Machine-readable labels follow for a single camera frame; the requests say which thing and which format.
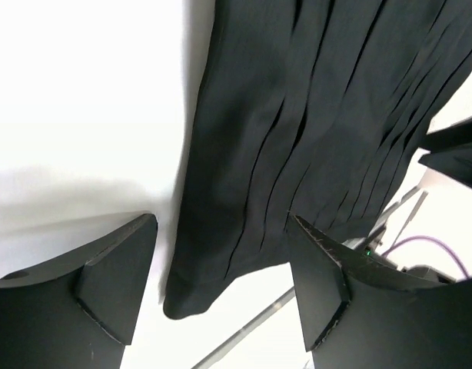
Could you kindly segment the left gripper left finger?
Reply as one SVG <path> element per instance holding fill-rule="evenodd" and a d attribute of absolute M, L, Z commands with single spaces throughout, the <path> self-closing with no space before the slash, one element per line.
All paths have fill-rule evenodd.
<path fill-rule="evenodd" d="M 119 368 L 132 343 L 158 233 L 143 214 L 0 279 L 0 368 Z"/>

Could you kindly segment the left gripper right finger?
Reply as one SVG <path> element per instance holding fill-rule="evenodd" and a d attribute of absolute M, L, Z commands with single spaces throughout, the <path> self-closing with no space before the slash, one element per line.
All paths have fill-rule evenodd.
<path fill-rule="evenodd" d="M 291 216 L 304 346 L 317 368 L 472 368 L 472 278 L 398 271 Z"/>

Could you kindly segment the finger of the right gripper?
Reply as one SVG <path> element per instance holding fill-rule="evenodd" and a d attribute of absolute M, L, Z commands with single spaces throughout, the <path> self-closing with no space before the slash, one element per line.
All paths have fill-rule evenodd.
<path fill-rule="evenodd" d="M 444 149 L 472 143 L 472 116 L 447 128 L 427 134 L 420 148 L 428 151 Z"/>
<path fill-rule="evenodd" d="M 423 155 L 419 163 L 472 189 L 472 155 L 430 153 Z"/>

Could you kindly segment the black pleated skirt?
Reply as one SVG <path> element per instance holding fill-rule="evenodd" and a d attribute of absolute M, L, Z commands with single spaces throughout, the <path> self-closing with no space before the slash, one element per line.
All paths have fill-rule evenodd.
<path fill-rule="evenodd" d="M 362 238 L 472 72 L 472 1 L 218 1 L 164 313 L 288 261 L 293 214 Z"/>

